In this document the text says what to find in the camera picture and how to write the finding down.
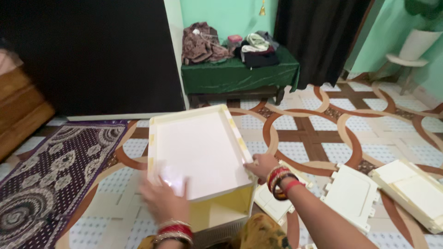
folded clothes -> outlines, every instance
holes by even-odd
[[[247,68],[258,68],[264,66],[273,66],[278,65],[280,62],[277,58],[275,52],[262,54],[262,55],[253,55],[252,53],[242,53],[245,60]]]
[[[272,46],[269,46],[268,50],[263,51],[263,52],[249,52],[252,55],[264,55],[264,54],[269,54],[269,53],[274,53],[275,50]]]
[[[249,34],[246,37],[246,41],[248,41],[249,45],[245,45],[241,47],[241,51],[246,52],[263,52],[268,50],[269,42],[265,41],[263,37],[257,34]]]
[[[257,31],[255,33],[258,34],[259,36],[263,37],[263,39],[265,41],[269,42],[271,44],[271,46],[274,47],[274,50],[276,50],[278,48],[278,46],[280,46],[280,44],[276,40],[274,40],[274,38],[269,34],[269,32]]]

brown curtain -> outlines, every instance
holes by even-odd
[[[335,85],[371,0],[279,0],[275,39],[300,62],[298,89]]]

green tablecloth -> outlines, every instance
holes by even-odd
[[[276,50],[279,65],[246,68],[238,58],[213,64],[182,66],[183,86],[190,93],[226,93],[251,90],[260,86],[292,86],[297,89],[300,64],[289,51],[280,46]]]

hand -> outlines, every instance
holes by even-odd
[[[170,219],[189,223],[189,201],[187,200],[188,179],[184,183],[184,196],[176,196],[172,188],[159,176],[160,186],[153,185],[147,174],[142,174],[140,192],[148,210],[157,224]]]
[[[275,166],[279,165],[277,159],[271,154],[255,154],[252,158],[257,160],[258,164],[246,163],[244,166],[254,175],[258,176],[261,182],[265,183],[269,172],[271,172]]]

floor rug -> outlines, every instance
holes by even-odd
[[[0,249],[53,248],[127,122],[66,123],[0,182]]]

